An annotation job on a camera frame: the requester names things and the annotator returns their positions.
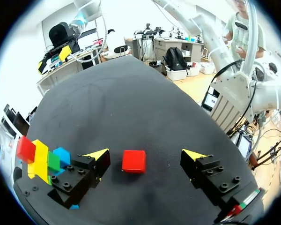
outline white bin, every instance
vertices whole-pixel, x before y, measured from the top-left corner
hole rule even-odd
[[[174,71],[174,70],[170,70],[168,66],[165,66],[165,68],[167,71],[167,77],[172,81],[183,80],[186,78],[187,75],[186,69]]]
[[[200,72],[204,74],[212,74],[214,72],[214,63],[202,62]]]
[[[196,62],[196,67],[189,68],[187,70],[187,76],[198,76],[201,69],[201,64]]]

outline red cube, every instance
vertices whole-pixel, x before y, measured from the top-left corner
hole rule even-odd
[[[129,173],[146,172],[146,153],[143,150],[124,150],[122,170]]]
[[[27,137],[22,136],[17,145],[17,157],[25,163],[33,163],[34,155],[36,153],[36,146]]]

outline black backpack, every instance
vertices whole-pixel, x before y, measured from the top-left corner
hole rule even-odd
[[[167,53],[165,57],[163,57],[167,66],[171,70],[184,70],[189,69],[189,66],[187,65],[186,61],[183,58],[182,52],[177,47],[175,48],[169,48],[167,50]]]

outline screw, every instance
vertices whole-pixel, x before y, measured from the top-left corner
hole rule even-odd
[[[228,184],[227,184],[227,183],[222,183],[221,186],[220,186],[220,189],[221,189],[222,191],[224,191],[224,190],[227,189],[227,187],[228,187]]]
[[[213,170],[207,170],[207,174],[208,174],[208,175],[211,175],[211,174],[213,174],[213,173],[214,173]]]
[[[57,176],[51,176],[51,181],[53,182],[53,183],[58,183],[58,178],[57,178]]]
[[[83,169],[79,169],[79,170],[78,170],[78,173],[79,173],[80,175],[84,175],[84,174],[85,174],[85,171],[84,171]]]
[[[236,176],[234,179],[233,179],[233,183],[238,183],[240,181],[240,177],[239,176]]]
[[[68,169],[68,171],[73,171],[73,170],[74,170],[74,167],[73,167],[72,165],[68,165],[68,166],[67,166],[67,169]]]
[[[70,190],[70,189],[71,189],[71,187],[72,187],[72,186],[70,185],[70,183],[69,183],[69,182],[66,182],[66,183],[64,183],[64,184],[63,184],[63,187],[64,187],[64,189],[65,189],[65,190],[67,190],[67,191],[68,191],[68,190]]]
[[[221,165],[221,166],[218,167],[218,170],[221,172],[221,171],[224,170],[224,167]]]
[[[25,195],[26,197],[28,197],[28,196],[30,195],[30,192],[29,192],[29,191],[24,191],[24,195]]]

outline desk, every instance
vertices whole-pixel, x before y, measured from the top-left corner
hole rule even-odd
[[[93,57],[98,53],[99,48],[101,47],[97,47],[89,51],[83,51],[78,55],[76,55],[76,58],[82,59],[89,55]],[[100,57],[92,60],[92,62],[93,65],[101,63]],[[82,70],[83,70],[82,64],[70,58],[68,62],[64,62],[61,66],[57,67],[55,70],[44,74],[43,77],[37,82],[37,89],[40,91],[42,96],[44,96],[49,89],[55,87],[56,85],[70,78],[71,76],[76,75]]]
[[[72,154],[110,149],[110,167],[78,210],[67,210],[42,193],[50,186],[29,179],[23,165],[15,192],[38,224],[38,215],[65,225],[213,224],[220,208],[194,188],[181,168],[183,148],[219,157],[230,173],[241,177],[240,188],[256,183],[216,122],[173,82],[130,56],[83,70],[49,91],[27,137]],[[146,173],[122,172],[123,151],[141,149],[147,155]],[[23,190],[34,185],[39,191],[25,197]],[[262,213],[262,203],[256,206],[261,211],[252,212],[253,217]]]
[[[196,42],[189,42],[177,38],[163,38],[158,37],[154,39],[154,50],[156,53],[156,59],[164,62],[163,56],[166,55],[167,50],[171,47],[177,47],[180,50],[184,49],[190,51],[190,60],[188,62],[201,62],[201,49],[203,44]],[[165,74],[165,66],[162,66],[162,73]]]

